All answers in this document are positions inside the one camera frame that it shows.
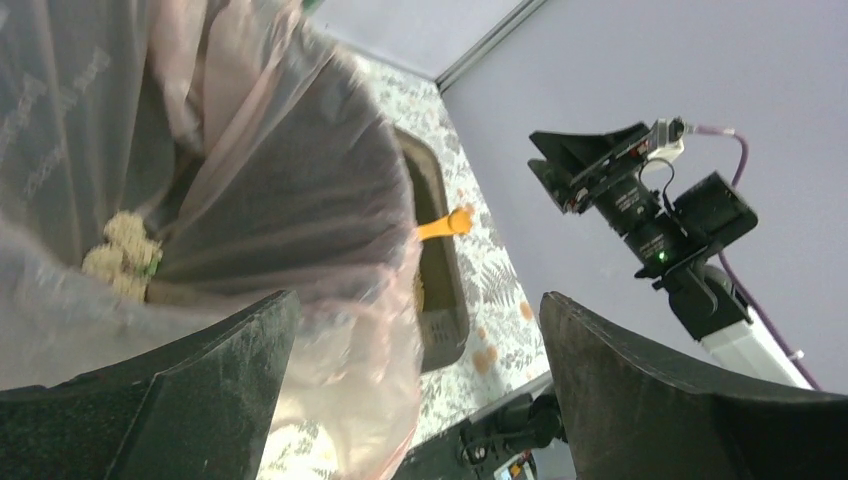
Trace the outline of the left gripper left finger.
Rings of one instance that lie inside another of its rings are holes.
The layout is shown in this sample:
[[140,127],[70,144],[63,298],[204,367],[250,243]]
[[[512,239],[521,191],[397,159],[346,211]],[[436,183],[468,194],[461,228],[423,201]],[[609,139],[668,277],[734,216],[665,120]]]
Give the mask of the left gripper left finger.
[[5,479],[253,479],[301,310],[280,291],[54,387],[1,395]]

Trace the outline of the beige litter clump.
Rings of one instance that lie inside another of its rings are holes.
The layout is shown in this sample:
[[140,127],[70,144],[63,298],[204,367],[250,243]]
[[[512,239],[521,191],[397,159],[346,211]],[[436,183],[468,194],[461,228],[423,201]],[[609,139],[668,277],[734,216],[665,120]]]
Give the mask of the beige litter clump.
[[162,257],[162,243],[149,237],[142,216],[118,211],[103,228],[103,242],[83,258],[81,270],[117,294],[144,302]]

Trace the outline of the trash bin with plastic liner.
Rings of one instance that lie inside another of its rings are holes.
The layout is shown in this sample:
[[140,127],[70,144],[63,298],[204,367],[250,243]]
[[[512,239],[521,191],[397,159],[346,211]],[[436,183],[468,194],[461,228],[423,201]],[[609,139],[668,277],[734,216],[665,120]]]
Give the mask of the trash bin with plastic liner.
[[[144,302],[81,270],[118,211],[162,243]],[[388,479],[421,401],[416,227],[390,121],[298,2],[2,3],[1,395],[292,292],[253,479]]]

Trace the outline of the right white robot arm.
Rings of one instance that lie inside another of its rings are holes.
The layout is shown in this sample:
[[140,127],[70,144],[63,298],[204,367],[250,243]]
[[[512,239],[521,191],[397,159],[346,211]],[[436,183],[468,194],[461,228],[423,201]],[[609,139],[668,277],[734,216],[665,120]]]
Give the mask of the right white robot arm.
[[790,349],[724,256],[758,223],[737,180],[712,173],[676,198],[645,185],[645,172],[672,167],[688,135],[736,132],[681,118],[595,135],[536,131],[530,140],[540,155],[528,165],[561,212],[601,214],[639,260],[637,277],[667,294],[689,336],[722,367],[816,389],[802,353]]

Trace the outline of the yellow litter scoop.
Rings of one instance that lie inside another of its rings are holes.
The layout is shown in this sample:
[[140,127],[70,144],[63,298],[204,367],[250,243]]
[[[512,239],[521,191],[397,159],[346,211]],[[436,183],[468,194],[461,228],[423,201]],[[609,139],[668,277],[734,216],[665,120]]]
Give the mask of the yellow litter scoop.
[[457,207],[449,214],[434,221],[417,227],[417,235],[420,241],[436,238],[467,235],[473,229],[473,213],[471,207]]

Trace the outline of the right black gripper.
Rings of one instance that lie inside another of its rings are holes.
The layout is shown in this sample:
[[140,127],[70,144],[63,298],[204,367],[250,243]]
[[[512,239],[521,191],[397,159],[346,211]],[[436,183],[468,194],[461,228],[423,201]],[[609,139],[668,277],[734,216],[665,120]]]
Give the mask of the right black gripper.
[[563,214],[597,209],[642,264],[634,276],[657,279],[692,253],[693,242],[666,192],[641,180],[650,162],[647,144],[631,145],[648,132],[642,122],[601,134],[535,131],[529,139],[545,159],[527,166]]

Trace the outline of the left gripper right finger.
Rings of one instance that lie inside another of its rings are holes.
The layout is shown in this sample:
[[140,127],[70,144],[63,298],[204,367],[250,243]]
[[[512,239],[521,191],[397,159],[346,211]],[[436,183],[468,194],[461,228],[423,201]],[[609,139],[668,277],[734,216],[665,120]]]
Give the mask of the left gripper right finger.
[[538,319],[580,478],[846,477],[844,395],[713,366],[558,292]]

